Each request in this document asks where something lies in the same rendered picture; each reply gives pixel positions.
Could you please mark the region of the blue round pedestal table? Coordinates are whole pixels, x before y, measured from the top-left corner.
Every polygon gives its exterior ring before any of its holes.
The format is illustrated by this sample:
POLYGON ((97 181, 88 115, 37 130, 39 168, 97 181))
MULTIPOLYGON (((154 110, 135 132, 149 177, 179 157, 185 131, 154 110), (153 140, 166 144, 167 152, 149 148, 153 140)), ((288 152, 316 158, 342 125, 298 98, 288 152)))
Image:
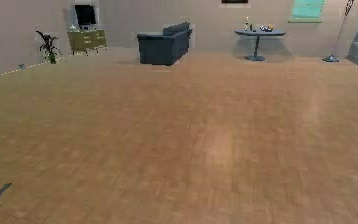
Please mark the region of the blue round pedestal table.
POLYGON ((286 34, 285 31, 281 30, 273 30, 271 32, 265 32, 265 31, 251 31, 251 30, 235 30, 235 34, 241 35, 241 36, 252 36, 256 38, 255 42, 255 49, 254 53, 252 55, 244 56, 246 60, 250 61, 264 61, 264 56, 258 55, 258 48, 259 48, 259 42, 261 37, 272 37, 272 36, 284 36, 286 34))

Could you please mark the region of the olive green drawer cabinet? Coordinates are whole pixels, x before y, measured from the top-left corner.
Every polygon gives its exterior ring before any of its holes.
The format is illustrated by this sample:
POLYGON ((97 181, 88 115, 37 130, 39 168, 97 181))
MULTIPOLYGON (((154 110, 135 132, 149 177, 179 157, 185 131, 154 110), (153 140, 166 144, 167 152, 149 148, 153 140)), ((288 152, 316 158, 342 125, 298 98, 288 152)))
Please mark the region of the olive green drawer cabinet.
POLYGON ((72 54, 76 52, 88 54, 89 50, 99 52, 100 48, 107 48, 105 31, 103 29, 69 31, 68 38, 72 54))

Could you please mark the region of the dark blue sofa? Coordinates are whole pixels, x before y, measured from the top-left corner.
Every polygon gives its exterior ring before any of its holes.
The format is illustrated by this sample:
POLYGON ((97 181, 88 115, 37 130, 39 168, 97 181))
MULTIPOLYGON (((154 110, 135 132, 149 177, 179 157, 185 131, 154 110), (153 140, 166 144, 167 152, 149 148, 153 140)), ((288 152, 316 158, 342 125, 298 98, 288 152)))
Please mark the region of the dark blue sofa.
POLYGON ((141 64, 171 66, 190 47, 192 29, 188 22, 165 27, 161 33, 139 33, 139 60, 141 64))

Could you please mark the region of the grey floor lamp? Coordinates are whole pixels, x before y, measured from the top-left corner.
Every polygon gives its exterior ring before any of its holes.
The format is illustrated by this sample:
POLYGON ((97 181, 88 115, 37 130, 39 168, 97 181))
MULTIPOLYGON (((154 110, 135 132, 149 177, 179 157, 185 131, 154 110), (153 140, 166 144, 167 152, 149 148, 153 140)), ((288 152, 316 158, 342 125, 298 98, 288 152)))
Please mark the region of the grey floor lamp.
POLYGON ((341 26, 340 26, 338 36, 336 38, 335 45, 334 45, 334 47, 333 47, 333 49, 331 51, 331 54, 329 56, 323 58, 324 62, 337 63, 339 61, 339 59, 336 57, 338 44, 339 44, 339 41, 340 41, 340 37, 341 37, 342 31, 343 31, 344 24, 345 24, 345 22, 347 20, 347 17, 348 17, 348 15, 349 15, 349 13, 350 13, 353 5, 354 5, 354 2, 355 2, 355 0, 347 0, 345 10, 344 10, 343 20, 342 20, 342 23, 341 23, 341 26))

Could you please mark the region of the black television set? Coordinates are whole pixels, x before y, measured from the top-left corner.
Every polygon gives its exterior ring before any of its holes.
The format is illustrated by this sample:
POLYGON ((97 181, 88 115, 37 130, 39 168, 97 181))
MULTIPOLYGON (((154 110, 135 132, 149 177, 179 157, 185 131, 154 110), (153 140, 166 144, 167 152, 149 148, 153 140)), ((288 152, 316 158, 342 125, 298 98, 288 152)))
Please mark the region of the black television set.
POLYGON ((95 9, 92 5, 76 5, 75 12, 80 26, 96 23, 95 9))

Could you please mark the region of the dark green house plant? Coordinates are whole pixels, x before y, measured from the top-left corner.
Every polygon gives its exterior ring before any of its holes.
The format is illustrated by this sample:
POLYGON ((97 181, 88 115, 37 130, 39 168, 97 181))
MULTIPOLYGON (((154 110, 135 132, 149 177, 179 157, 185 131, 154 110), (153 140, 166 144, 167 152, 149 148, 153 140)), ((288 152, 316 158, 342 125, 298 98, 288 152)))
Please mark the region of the dark green house plant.
POLYGON ((57 37, 45 34, 39 30, 37 33, 41 36, 43 43, 39 47, 39 51, 45 52, 45 58, 49 61, 50 64, 56 63, 56 55, 61 54, 61 51, 54 45, 54 41, 57 40, 57 37))

